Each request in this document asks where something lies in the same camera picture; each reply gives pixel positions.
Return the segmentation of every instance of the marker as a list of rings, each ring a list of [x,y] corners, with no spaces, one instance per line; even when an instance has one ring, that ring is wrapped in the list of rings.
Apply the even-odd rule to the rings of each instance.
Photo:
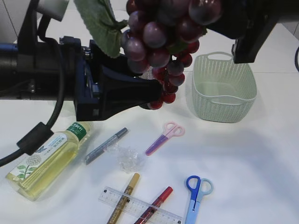
[[[129,185],[127,186],[127,188],[124,192],[125,194],[131,195],[134,187],[136,186],[136,184],[139,180],[139,177],[140,177],[140,175],[138,173],[134,174],[133,178],[131,179]],[[127,203],[127,200],[128,200],[128,197],[126,197],[126,196],[121,197],[121,199],[117,203],[111,217],[109,218],[109,221],[107,222],[107,224],[116,224],[118,218],[121,215],[123,208],[125,207],[125,205]]]
[[[119,139],[121,139],[126,133],[128,133],[127,128],[121,129],[118,133],[113,135],[110,139],[105,141],[102,145],[97,147],[95,150],[93,150],[90,154],[88,154],[85,157],[85,164],[88,165],[92,161],[94,161],[96,158],[98,158],[100,155],[102,155],[105,152],[105,149],[107,149],[109,146],[116,143]]]
[[[152,205],[156,207],[160,207],[161,204],[168,198],[168,196],[172,193],[173,189],[168,187],[154,202]],[[141,217],[134,224],[145,224],[156,212],[156,209],[153,207],[149,207],[146,211],[141,215]]]

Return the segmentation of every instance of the silver marker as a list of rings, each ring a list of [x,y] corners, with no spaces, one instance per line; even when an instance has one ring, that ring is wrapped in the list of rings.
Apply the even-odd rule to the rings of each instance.
[[[92,161],[94,161],[96,158],[98,158],[100,155],[102,155],[109,146],[111,146],[114,143],[116,143],[127,132],[128,132],[127,128],[121,129],[118,133],[116,133],[115,135],[113,135],[110,139],[108,139],[102,145],[100,145],[95,150],[93,150],[90,154],[88,154],[85,157],[85,164],[88,165],[89,163],[91,163]]]

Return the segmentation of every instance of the pink scissors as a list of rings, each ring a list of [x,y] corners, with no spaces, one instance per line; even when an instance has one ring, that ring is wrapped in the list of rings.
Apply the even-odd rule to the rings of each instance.
[[[146,151],[146,155],[152,155],[157,151],[165,142],[171,139],[173,136],[180,137],[185,134],[185,129],[182,126],[177,125],[175,122],[168,122],[164,126],[163,134],[155,141]]]

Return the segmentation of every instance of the artificial grapes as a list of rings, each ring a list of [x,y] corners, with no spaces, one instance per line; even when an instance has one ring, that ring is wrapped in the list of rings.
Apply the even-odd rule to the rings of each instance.
[[[121,47],[134,73],[151,66],[153,77],[163,85],[158,101],[148,104],[157,110],[173,103],[185,81],[184,68],[200,47],[206,25],[218,21],[223,0],[128,0],[129,27],[121,36]]]

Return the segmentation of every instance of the light green basket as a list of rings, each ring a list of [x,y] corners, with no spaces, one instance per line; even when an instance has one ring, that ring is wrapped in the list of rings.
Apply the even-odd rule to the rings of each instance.
[[[231,59],[209,59],[211,55],[226,55]],[[192,98],[195,111],[201,119],[239,122],[251,109],[256,95],[256,82],[248,64],[235,64],[232,56],[224,52],[196,58]]]

